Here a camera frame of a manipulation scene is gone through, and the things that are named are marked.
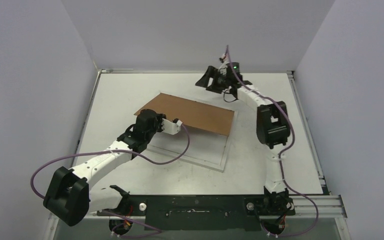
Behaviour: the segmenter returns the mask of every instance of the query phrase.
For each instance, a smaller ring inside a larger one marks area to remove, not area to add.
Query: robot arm
[[[129,194],[116,185],[102,189],[93,186],[118,166],[135,158],[150,143],[155,133],[174,135],[180,131],[182,122],[166,119],[144,109],[122,135],[104,151],[88,161],[70,169],[60,167],[53,174],[43,205],[69,226],[80,222],[89,212],[117,208]]]
[[[244,102],[248,107],[257,112],[256,116],[256,135],[260,143],[268,148],[269,154],[266,156],[266,179],[264,183],[264,196],[267,196],[267,208],[276,212],[285,209],[288,203],[292,202],[289,198],[288,188],[286,187],[278,154],[285,146],[291,134],[290,126],[279,109],[269,100],[262,99],[258,94],[259,90],[249,81],[242,80],[238,62],[232,62],[233,69],[229,67],[229,60],[226,55],[220,58],[222,65],[217,69],[208,66],[202,78],[195,83],[198,87],[203,87],[207,91],[221,94],[228,91],[238,100]],[[234,75],[246,85],[243,86]],[[277,102],[282,110],[288,114],[286,104],[283,101]]]

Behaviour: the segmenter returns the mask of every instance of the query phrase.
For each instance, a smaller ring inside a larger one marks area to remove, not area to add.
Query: screw
[[[248,202],[248,204],[246,204],[246,209],[248,209],[249,211],[254,210],[254,203]]]
[[[139,204],[139,210],[141,210],[141,211],[145,211],[147,209],[147,205],[145,204],[145,203],[141,203],[141,204]]]

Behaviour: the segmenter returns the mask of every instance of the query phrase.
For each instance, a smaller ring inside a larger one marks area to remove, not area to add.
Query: purple cable
[[[239,78],[239,76],[236,74],[236,71],[235,71],[234,66],[233,66],[233,64],[232,64],[231,55],[230,55],[230,53],[229,53],[229,45],[226,46],[226,52],[225,52],[225,54],[227,55],[227,58],[229,59],[229,66],[230,66],[230,68],[231,68],[231,70],[232,70],[232,72],[233,72],[233,74],[234,74],[236,80],[237,80],[237,81],[238,81],[238,82],[239,82],[245,89],[247,89],[248,91],[251,91],[251,92],[255,93],[255,94],[258,95],[261,99],[263,99],[263,100],[269,100],[270,102],[272,102],[272,103],[276,106],[276,108],[279,109],[279,112],[283,115],[283,117],[286,119],[287,124],[289,125],[289,128],[290,128],[290,132],[292,133],[292,142],[290,143],[289,146],[285,147],[284,149],[282,149],[282,150],[279,152],[278,157],[279,157],[279,159],[280,159],[280,158],[281,158],[281,155],[282,155],[284,152],[286,152],[287,150],[289,150],[290,148],[292,148],[292,146],[295,144],[295,131],[294,131],[294,128],[292,127],[292,123],[291,123],[291,121],[289,120],[288,115],[286,114],[285,111],[283,111],[283,109],[281,108],[281,106],[279,106],[279,104],[278,104],[273,98],[268,97],[268,96],[263,96],[263,95],[261,95],[259,92],[250,89],[247,85],[245,85],[245,83],[244,83],[243,81],[241,81],[241,79]],[[317,204],[316,204],[311,198],[309,198],[308,196],[306,196],[306,195],[303,194],[303,193],[300,193],[300,192],[294,190],[291,186],[289,186],[289,184],[288,184],[288,183],[286,182],[286,180],[285,180],[285,172],[284,172],[284,166],[283,166],[283,164],[282,164],[282,161],[279,161],[279,164],[280,164],[280,171],[281,171],[281,173],[282,173],[283,182],[285,183],[286,187],[287,187],[288,189],[290,189],[292,192],[294,192],[295,194],[300,195],[301,197],[304,197],[304,198],[306,198],[307,200],[309,200],[309,201],[314,205],[314,207],[315,207],[315,220],[314,220],[314,222],[312,223],[312,225],[311,225],[309,228],[305,229],[305,230],[302,231],[302,232],[298,232],[298,233],[291,233],[291,234],[286,234],[286,235],[279,235],[279,237],[283,237],[283,238],[284,238],[284,237],[296,237],[296,236],[300,236],[300,235],[303,235],[303,234],[307,233],[308,231],[310,231],[311,229],[313,229],[313,228],[316,226],[317,222],[319,221],[319,208],[317,207]]]
[[[33,175],[31,175],[31,178],[30,178],[30,187],[31,187],[31,190],[33,190],[33,192],[39,196],[39,198],[41,199],[44,199],[45,196],[43,196],[42,194],[40,194],[38,192],[38,190],[36,189],[35,187],[35,177],[36,175],[44,168],[46,168],[47,166],[53,164],[53,163],[56,163],[56,162],[59,162],[61,160],[64,160],[64,159],[70,159],[70,158],[75,158],[75,157],[82,157],[82,156],[94,156],[94,155],[102,155],[102,154],[111,154],[111,153],[127,153],[127,154],[133,154],[133,155],[136,155],[138,157],[141,157],[143,159],[145,159],[146,161],[152,163],[152,164],[156,164],[156,165],[166,165],[166,164],[170,164],[176,160],[178,160],[179,158],[181,158],[185,153],[186,151],[188,150],[189,148],[189,145],[191,144],[191,137],[189,136],[189,132],[188,132],[188,129],[185,127],[184,124],[181,125],[181,127],[183,128],[183,130],[186,132],[186,136],[187,136],[187,145],[186,145],[186,148],[184,149],[184,151],[182,153],[180,153],[179,156],[173,158],[172,160],[170,161],[166,161],[166,162],[156,162],[156,161],[153,161],[151,159],[149,159],[147,156],[144,156],[140,153],[137,153],[135,151],[129,151],[129,150],[122,150],[122,149],[114,149],[114,150],[111,150],[111,151],[96,151],[96,152],[85,152],[85,153],[76,153],[76,154],[71,154],[71,155],[67,155],[67,156],[62,156],[62,157],[59,157],[57,159],[54,159],[52,161],[49,161],[47,163],[45,163],[44,165],[40,166],[36,171],[34,171]]]
[[[135,224],[139,224],[141,226],[144,226],[146,228],[150,228],[152,230],[155,230],[156,232],[151,232],[151,233],[147,233],[147,234],[142,234],[142,235],[136,235],[136,236],[124,236],[124,235],[121,235],[120,238],[122,239],[140,239],[140,238],[144,238],[144,237],[148,237],[148,236],[152,236],[152,235],[157,235],[157,234],[160,234],[162,233],[163,231],[161,229],[158,229],[156,227],[153,227],[153,226],[150,226],[146,223],[143,223],[143,222],[140,222],[140,221],[137,221],[137,220],[134,220],[134,219],[131,219],[129,217],[126,217],[126,216],[122,216],[122,215],[118,215],[118,214],[115,214],[113,212],[110,212],[110,211],[106,211],[106,210],[102,210],[101,211],[102,213],[106,213],[106,214],[109,214],[111,216],[114,216],[114,217],[119,217],[121,219],[124,219],[124,220],[127,220],[129,222],[132,222],[132,223],[135,223]],[[124,225],[124,223],[121,223],[121,224],[118,224],[116,226],[114,226],[111,231],[114,232],[118,227],[120,227],[121,225]]]

